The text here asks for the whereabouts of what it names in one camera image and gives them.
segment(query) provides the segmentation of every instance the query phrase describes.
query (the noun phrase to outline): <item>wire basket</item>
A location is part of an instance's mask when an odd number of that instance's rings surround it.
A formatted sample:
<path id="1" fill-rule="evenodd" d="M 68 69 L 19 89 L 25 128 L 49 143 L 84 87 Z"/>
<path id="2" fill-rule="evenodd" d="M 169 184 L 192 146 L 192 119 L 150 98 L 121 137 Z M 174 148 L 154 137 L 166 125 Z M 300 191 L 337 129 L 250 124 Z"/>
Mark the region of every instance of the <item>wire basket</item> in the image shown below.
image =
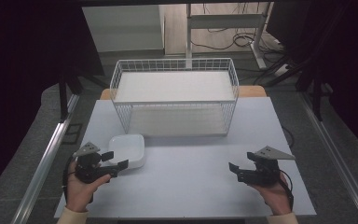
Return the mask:
<path id="1" fill-rule="evenodd" d="M 231 59 L 121 60 L 110 95 L 126 133 L 227 135 L 238 85 Z"/>

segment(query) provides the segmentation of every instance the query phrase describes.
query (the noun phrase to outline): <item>white bowl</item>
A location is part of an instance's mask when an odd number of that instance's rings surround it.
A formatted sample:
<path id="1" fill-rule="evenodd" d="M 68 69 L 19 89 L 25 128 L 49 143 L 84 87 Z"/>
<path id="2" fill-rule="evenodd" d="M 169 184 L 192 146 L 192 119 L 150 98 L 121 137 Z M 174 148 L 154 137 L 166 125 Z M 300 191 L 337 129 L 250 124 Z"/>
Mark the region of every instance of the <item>white bowl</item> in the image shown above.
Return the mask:
<path id="1" fill-rule="evenodd" d="M 124 134 L 109 141 L 109 151 L 114 151 L 114 158 L 109 160 L 113 165 L 129 160 L 127 169 L 138 168 L 145 164 L 145 140 L 140 134 Z"/>

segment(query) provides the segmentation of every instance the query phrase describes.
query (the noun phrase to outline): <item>aluminum rail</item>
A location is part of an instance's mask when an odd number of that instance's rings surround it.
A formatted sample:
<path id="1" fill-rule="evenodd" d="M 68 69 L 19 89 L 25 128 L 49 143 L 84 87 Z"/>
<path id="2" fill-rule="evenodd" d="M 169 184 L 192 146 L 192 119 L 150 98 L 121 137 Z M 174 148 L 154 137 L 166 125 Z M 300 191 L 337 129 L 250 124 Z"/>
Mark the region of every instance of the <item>aluminum rail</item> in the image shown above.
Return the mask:
<path id="1" fill-rule="evenodd" d="M 347 166 L 346 162 L 343 160 L 341 154 L 337 146 L 334 144 L 333 139 L 330 137 L 330 134 L 324 127 L 324 123 L 319 121 L 316 116 L 313 114 L 312 109 L 310 108 L 310 99 L 308 95 L 303 92 L 302 93 L 302 103 L 303 106 L 306 108 L 307 113 L 310 117 L 310 120 L 315 127 L 317 133 L 321 137 L 324 147 L 327 150 L 327 153 L 330 156 L 330 159 L 336 166 L 336 169 L 344 182 L 345 187 L 347 188 L 349 194 L 351 195 L 357 209 L 358 209 L 358 183 L 354 178 L 353 174 L 351 173 L 350 168 Z"/>
<path id="2" fill-rule="evenodd" d="M 60 147 L 61 141 L 65 134 L 66 129 L 68 128 L 69 122 L 73 116 L 77 101 L 79 96 L 72 95 L 68 102 L 68 117 L 63 123 L 59 123 L 52 135 L 50 142 L 45 150 L 45 153 L 34 172 L 34 176 L 31 180 L 30 185 L 28 186 L 27 191 L 25 192 L 19 208 L 10 223 L 26 223 L 28 217 L 31 215 L 31 212 L 34 208 L 34 203 L 36 202 L 37 196 L 39 195 L 40 190 L 42 189 L 43 184 L 45 183 L 48 171 L 51 167 L 51 164 L 54 161 L 55 155 L 57 154 L 58 148 Z"/>

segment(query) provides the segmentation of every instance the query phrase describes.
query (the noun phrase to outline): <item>desk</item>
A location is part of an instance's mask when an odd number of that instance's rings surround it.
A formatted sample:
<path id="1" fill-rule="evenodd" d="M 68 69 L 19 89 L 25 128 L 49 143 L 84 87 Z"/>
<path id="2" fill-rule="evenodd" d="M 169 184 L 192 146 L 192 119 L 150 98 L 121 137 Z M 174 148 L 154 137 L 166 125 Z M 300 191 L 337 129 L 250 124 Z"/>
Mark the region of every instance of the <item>desk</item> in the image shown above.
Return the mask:
<path id="1" fill-rule="evenodd" d="M 262 92 L 262 88 L 241 87 Z M 96 102 L 82 145 L 91 141 L 105 152 L 109 140 L 124 134 L 112 102 Z M 125 170 L 103 185 L 89 204 L 90 217 L 113 219 L 244 218 L 270 215 L 257 191 L 237 182 L 233 162 L 254 170 L 247 151 L 265 145 L 291 153 L 269 97 L 241 97 L 227 136 L 149 137 L 145 165 Z M 294 184 L 298 215 L 315 215 L 295 161 L 280 161 Z M 65 202 L 62 197 L 55 217 Z"/>

